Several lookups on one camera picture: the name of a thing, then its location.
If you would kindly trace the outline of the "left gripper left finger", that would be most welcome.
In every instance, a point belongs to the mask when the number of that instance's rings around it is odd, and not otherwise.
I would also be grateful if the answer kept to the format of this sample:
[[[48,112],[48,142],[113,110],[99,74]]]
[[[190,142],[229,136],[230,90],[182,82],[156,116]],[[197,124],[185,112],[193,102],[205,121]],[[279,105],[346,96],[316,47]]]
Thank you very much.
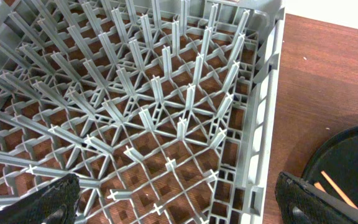
[[[0,224],[73,224],[79,201],[78,177],[75,174],[67,174],[0,211]]]

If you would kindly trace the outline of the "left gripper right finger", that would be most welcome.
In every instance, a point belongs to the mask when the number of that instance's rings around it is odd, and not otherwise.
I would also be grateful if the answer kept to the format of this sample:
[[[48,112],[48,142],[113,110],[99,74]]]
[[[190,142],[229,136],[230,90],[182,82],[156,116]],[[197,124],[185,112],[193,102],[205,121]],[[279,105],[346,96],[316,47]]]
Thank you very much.
[[[358,210],[288,172],[279,173],[275,198],[284,223],[358,223]]]

